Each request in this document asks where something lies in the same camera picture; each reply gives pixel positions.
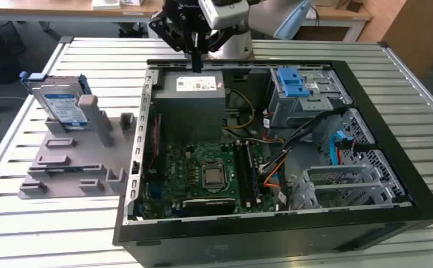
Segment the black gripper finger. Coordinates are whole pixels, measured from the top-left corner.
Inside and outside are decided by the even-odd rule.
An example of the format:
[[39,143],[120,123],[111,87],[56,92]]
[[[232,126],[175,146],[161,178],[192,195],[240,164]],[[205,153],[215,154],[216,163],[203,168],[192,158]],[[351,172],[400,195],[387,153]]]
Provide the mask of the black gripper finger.
[[175,51],[187,54],[192,62],[192,71],[199,72],[199,49],[195,45],[195,30],[191,25],[191,16],[185,13],[159,11],[149,22],[151,29]]
[[216,52],[231,37],[237,33],[239,26],[231,26],[223,30],[217,30],[216,33],[209,34],[211,28],[203,28],[199,30],[199,73],[201,73],[204,54]]

